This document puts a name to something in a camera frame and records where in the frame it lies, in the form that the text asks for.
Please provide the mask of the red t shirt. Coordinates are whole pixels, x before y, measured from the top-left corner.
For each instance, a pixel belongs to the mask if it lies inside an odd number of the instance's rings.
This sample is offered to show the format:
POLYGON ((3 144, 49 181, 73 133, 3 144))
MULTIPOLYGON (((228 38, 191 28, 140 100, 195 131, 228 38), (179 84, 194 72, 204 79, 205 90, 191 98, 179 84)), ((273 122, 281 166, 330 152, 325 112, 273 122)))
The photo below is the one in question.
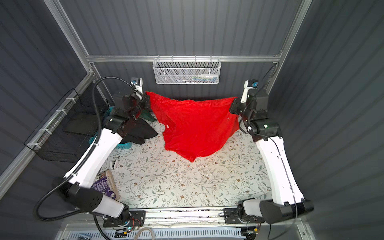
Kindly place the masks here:
POLYGON ((230 113, 234 97, 178 101, 153 92, 147 95, 157 120, 165 126, 165 149, 190 162, 216 153, 239 130, 238 115, 230 113))

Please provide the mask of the aluminium horizontal frame bar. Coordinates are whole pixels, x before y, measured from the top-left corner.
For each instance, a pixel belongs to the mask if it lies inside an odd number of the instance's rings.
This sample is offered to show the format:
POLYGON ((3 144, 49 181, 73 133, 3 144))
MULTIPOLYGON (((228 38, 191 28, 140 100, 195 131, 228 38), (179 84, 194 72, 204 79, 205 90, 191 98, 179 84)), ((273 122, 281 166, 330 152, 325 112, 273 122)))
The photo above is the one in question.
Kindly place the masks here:
POLYGON ((240 55, 240 56, 86 56, 90 63, 151 63, 159 62, 215 62, 223 63, 277 63, 280 61, 280 55, 240 55))

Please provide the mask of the purple booklet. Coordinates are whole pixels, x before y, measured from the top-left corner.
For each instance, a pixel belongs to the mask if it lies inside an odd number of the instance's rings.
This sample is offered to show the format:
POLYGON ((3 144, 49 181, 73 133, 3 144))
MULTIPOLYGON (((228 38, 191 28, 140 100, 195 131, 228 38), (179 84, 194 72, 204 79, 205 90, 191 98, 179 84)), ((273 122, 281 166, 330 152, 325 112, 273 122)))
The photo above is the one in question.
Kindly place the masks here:
POLYGON ((101 192, 114 200, 120 199, 111 170, 106 170, 98 174, 93 185, 91 186, 91 189, 101 192))

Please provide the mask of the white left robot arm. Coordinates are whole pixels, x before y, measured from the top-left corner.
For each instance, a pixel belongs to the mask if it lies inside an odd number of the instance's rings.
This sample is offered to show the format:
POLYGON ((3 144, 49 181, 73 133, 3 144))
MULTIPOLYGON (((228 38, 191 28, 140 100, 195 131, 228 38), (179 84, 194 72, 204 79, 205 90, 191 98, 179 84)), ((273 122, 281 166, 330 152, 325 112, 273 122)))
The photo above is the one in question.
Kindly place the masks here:
POLYGON ((149 111, 149 98, 138 91, 131 95, 116 95, 117 105, 105 119, 98 119, 98 134, 76 165, 66 173, 59 192, 62 198, 80 209, 126 220, 129 207, 92 189, 108 156, 119 144, 142 145, 157 132, 143 119, 142 111, 149 111))

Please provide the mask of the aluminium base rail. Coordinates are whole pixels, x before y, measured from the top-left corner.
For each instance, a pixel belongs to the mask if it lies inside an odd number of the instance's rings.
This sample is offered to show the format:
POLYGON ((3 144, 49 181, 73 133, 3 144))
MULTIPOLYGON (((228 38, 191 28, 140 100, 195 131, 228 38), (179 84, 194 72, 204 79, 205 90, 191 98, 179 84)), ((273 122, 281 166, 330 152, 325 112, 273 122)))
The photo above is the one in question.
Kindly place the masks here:
MULTIPOLYGON (((187 207, 187 208, 146 208, 131 209, 131 212, 145 211, 145 219, 141 223, 150 228, 198 228, 224 227, 225 207, 187 207)), ((96 230, 92 215, 79 214, 67 218, 59 230, 96 230)))

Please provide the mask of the black t shirt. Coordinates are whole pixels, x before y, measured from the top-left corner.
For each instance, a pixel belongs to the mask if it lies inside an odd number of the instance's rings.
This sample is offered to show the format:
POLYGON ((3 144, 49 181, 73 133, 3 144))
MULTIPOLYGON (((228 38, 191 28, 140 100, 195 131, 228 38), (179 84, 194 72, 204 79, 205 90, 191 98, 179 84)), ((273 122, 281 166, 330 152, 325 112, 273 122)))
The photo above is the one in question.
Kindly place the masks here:
POLYGON ((134 143, 143 145, 146 139, 151 139, 158 135, 157 131, 141 118, 135 121, 128 121, 124 125, 123 131, 125 135, 121 144, 134 143))

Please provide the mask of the teal plastic laundry basket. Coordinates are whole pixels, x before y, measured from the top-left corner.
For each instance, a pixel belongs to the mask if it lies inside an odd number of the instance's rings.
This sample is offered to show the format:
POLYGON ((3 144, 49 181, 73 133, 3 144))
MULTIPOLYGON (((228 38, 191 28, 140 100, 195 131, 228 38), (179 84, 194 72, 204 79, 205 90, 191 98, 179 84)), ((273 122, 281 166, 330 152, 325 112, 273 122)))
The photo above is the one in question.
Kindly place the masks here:
MULTIPOLYGON (((114 107, 109 107, 109 109, 104 113, 104 116, 103 116, 103 123, 105 123, 107 117, 111 114, 111 111, 114 109, 114 107)), ((98 134, 98 131, 96 131, 96 133, 90 137, 88 143, 89 145, 92 144, 95 140, 95 138, 97 137, 97 134, 98 134)), ((116 149, 130 149, 132 147, 132 143, 131 142, 127 142, 127 143, 120 143, 116 146, 116 149)))

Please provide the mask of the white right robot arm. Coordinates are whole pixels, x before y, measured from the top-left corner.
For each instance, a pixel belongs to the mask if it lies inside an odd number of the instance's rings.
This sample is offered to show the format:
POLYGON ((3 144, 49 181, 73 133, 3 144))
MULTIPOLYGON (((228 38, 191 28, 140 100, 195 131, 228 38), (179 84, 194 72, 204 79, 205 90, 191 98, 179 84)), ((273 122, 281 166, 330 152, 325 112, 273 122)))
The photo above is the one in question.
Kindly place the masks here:
POLYGON ((264 90, 246 87, 241 99, 235 99, 230 112, 241 117, 243 131, 252 136, 264 160, 272 188, 272 199, 248 199, 238 204, 243 221, 261 217, 268 224, 296 219, 312 212, 314 203, 299 189, 286 156, 282 130, 268 117, 269 95, 264 90))

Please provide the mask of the green t shirt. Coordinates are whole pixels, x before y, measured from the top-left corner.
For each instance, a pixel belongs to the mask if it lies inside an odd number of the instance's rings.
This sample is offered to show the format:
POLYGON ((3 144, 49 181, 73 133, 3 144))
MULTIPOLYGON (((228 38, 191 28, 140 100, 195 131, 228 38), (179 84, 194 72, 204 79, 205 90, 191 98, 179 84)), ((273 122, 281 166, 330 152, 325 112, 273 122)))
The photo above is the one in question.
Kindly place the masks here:
POLYGON ((157 119, 155 117, 153 117, 149 111, 146 111, 146 110, 141 111, 140 118, 143 120, 149 121, 151 123, 157 121, 157 119))

